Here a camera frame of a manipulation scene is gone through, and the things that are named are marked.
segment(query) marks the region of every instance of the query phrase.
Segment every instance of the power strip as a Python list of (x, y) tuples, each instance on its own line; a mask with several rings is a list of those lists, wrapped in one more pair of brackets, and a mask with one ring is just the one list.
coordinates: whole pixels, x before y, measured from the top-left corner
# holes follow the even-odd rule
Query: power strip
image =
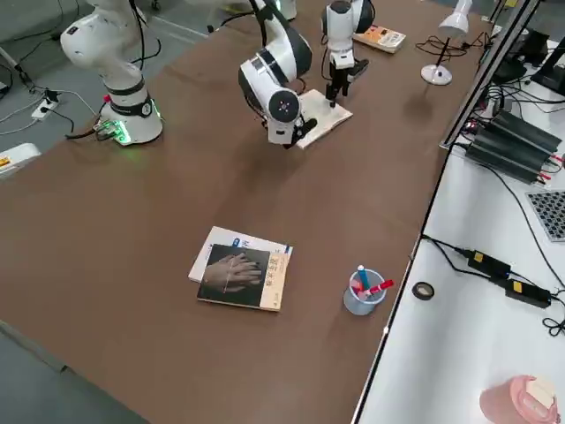
[[(54, 110), (59, 105), (59, 102), (50, 102), (47, 99), (43, 99), (43, 102), (34, 110), (32, 113), (32, 118), (38, 121), (45, 120), (51, 114), (51, 111)], [(47, 108), (47, 112), (41, 112), (42, 108)]]

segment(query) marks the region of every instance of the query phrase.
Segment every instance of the white robotic arm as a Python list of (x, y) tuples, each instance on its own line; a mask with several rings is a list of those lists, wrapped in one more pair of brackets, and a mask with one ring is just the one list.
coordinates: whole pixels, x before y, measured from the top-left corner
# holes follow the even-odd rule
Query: white robotic arm
[(162, 133), (162, 122), (139, 68), (124, 59), (140, 37), (133, 0), (87, 0), (94, 11), (61, 35), (64, 53), (77, 66), (95, 69), (109, 92), (101, 123), (122, 145), (144, 143)]
[(368, 66), (367, 60), (357, 61), (353, 56), (353, 35), (369, 29), (374, 15), (371, 0), (352, 0), (350, 3), (335, 0), (322, 13), (322, 32), (328, 38), (331, 78), (326, 97), (332, 107), (339, 91), (347, 95), (350, 83)]
[(290, 148), (317, 124), (315, 119), (304, 121), (300, 99), (286, 87), (308, 72), (312, 51), (270, 0), (250, 1), (261, 32), (267, 25), (275, 38), (240, 66), (239, 86), (248, 104), (266, 121), (269, 141)]

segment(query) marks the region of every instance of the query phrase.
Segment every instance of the table surface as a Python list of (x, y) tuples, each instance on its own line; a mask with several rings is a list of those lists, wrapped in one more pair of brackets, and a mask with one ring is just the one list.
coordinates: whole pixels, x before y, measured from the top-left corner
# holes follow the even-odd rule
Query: table surface
[[(522, 88), (540, 98), (563, 100), (537, 83), (522, 84)], [(547, 105), (541, 108), (551, 110)], [(513, 112), (520, 115), (516, 105)], [(523, 103), (522, 112), (527, 122), (565, 137), (565, 111), (546, 114), (532, 103)], [(564, 149), (562, 143), (558, 151)], [(424, 233), (491, 254), (556, 292), (559, 282), (543, 262), (516, 201), (491, 171), (463, 156), (462, 149), (454, 148)], [(548, 240), (525, 196), (542, 189), (503, 178), (524, 206), (547, 259), (563, 279), (565, 244)], [(551, 188), (565, 189), (565, 172), (553, 177)], [(466, 269), (465, 259), (446, 251), (458, 268)], [(411, 287), (419, 281), (433, 285), (431, 300), (423, 302), (412, 295)], [(507, 298), (494, 284), (456, 274), (441, 252), (425, 241), (418, 246), (405, 287), (359, 423), (394, 419), (398, 424), (432, 424), (445, 417), (462, 424), (487, 423), (478, 405), (480, 393), (520, 374), (552, 382), (562, 405), (565, 370), (560, 364), (565, 337), (550, 337), (541, 323), (546, 317), (562, 321), (561, 304), (554, 302), (544, 310)]]
[[(320, 91), (326, 3), (299, 2), (293, 24)], [(245, 106), (237, 69), (260, 37), (242, 19), (150, 83), (161, 140), (61, 143), (2, 182), (0, 319), (154, 424), (350, 420), (397, 289), (360, 318), (344, 287), (359, 263), (402, 279), (480, 56), (428, 86), (419, 72), (434, 58), (413, 44), (448, 10), (375, 7), (406, 45), (356, 45), (371, 64), (342, 101), (354, 117), (306, 151), (268, 144)], [(473, 20), (469, 41), (486, 29)], [(295, 247), (280, 313), (196, 301), (186, 276), (213, 225)]]

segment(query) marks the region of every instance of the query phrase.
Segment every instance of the pink container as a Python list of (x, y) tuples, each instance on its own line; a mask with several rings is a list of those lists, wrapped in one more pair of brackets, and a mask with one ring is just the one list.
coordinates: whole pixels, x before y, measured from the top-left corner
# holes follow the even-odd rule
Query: pink container
[(548, 383), (519, 375), (483, 391), (480, 409), (495, 424), (553, 424), (561, 421), (557, 399)]

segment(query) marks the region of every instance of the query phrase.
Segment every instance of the paper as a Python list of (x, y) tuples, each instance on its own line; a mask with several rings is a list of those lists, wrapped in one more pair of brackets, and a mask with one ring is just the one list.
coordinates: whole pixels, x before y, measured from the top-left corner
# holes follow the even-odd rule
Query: paper
[(188, 274), (191, 280), (197, 283), (202, 281), (202, 276), (204, 275), (204, 270), (206, 269), (213, 245), (244, 247), (247, 249), (263, 250), (273, 254), (287, 254), (288, 256), (292, 254), (292, 246), (248, 236), (247, 234), (226, 230), (221, 227), (212, 227), (212, 230), (204, 242), (204, 246), (192, 266), (191, 272)]
[(300, 101), (305, 120), (313, 117), (318, 120), (318, 124), (297, 143), (297, 146), (300, 148), (307, 148), (343, 121), (353, 116), (351, 112), (339, 104), (336, 104), (334, 108), (330, 108), (326, 96), (317, 90), (310, 90), (304, 93), (300, 96)]

